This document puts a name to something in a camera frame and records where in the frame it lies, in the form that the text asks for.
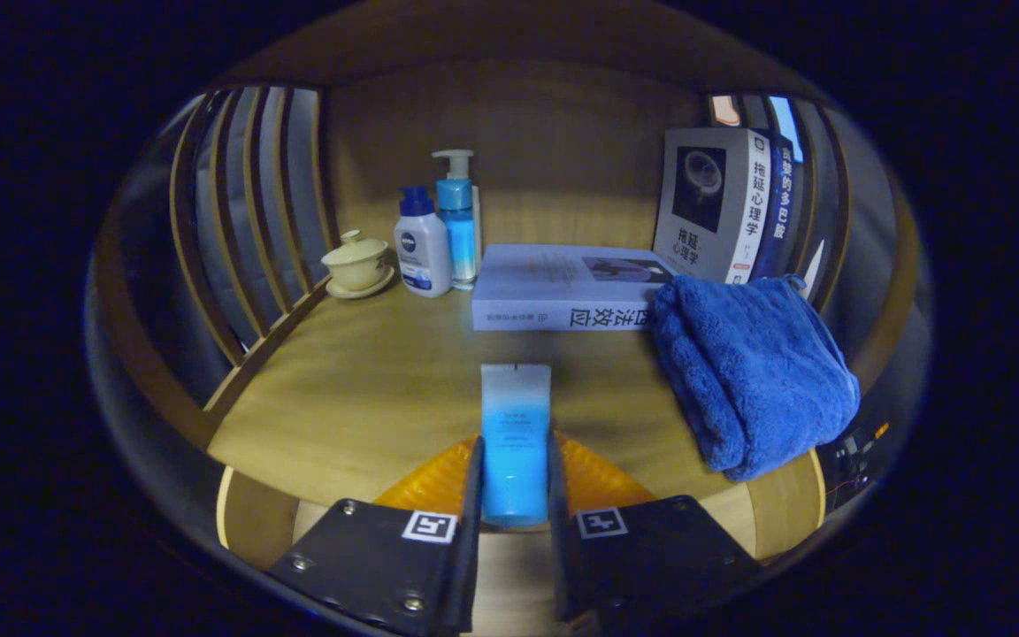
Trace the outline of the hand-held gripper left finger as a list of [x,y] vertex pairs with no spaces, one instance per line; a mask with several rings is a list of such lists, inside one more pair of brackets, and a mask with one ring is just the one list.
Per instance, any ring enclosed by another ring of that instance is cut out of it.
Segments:
[[485,441],[464,465],[461,511],[344,497],[267,570],[296,595],[386,636],[460,636],[472,629]]

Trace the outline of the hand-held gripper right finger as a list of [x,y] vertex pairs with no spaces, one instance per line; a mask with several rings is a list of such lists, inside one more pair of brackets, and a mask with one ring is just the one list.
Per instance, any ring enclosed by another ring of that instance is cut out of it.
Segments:
[[690,495],[639,495],[605,460],[550,432],[555,614],[569,625],[686,625],[762,572]]

